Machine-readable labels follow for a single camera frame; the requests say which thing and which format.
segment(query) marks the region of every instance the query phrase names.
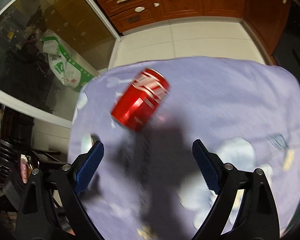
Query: bolt head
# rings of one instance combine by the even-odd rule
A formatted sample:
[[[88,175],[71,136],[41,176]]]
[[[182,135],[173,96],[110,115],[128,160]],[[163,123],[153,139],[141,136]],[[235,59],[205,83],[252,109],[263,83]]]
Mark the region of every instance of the bolt head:
[[[233,165],[231,163],[226,163],[225,168],[230,171],[233,169]]]
[[[62,169],[64,171],[69,171],[69,169],[71,169],[71,165],[69,163],[67,163],[67,164],[65,164],[65,165],[62,166]]]
[[[33,171],[32,171],[32,174],[33,175],[37,175],[39,173],[39,169],[34,169]]]
[[[262,169],[256,169],[256,173],[259,174],[259,175],[262,175],[263,174],[263,170]]]

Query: light purple cloth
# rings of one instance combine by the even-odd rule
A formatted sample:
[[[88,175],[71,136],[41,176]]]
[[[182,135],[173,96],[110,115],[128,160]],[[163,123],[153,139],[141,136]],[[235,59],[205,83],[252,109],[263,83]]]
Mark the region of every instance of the light purple cloth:
[[[171,89],[148,127],[133,134],[114,123],[110,111],[130,80],[146,67],[165,76]],[[300,199],[300,87],[281,67],[210,57],[141,62],[112,69],[88,83],[77,106],[68,161],[81,153],[84,135],[96,135],[103,142],[104,158],[80,198],[105,240],[194,236],[194,220],[204,219],[200,216],[211,206],[211,193],[202,185],[197,188],[203,187],[204,193],[198,194],[189,186],[193,203],[183,199],[185,181],[199,172],[191,152],[196,139],[216,152],[226,141],[243,138],[251,146],[253,161],[230,153],[234,165],[249,171],[262,164],[271,167],[280,229],[295,212]],[[268,139],[276,134],[294,151],[287,171],[282,170],[287,151]],[[231,227],[228,221],[225,230]]]

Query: plastic bag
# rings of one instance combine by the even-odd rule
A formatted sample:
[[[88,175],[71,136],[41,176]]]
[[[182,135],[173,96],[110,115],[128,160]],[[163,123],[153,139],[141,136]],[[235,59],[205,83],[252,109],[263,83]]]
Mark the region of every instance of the plastic bag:
[[[83,57],[49,29],[45,32],[43,52],[48,54],[49,66],[55,76],[77,92],[93,77],[100,76]]]

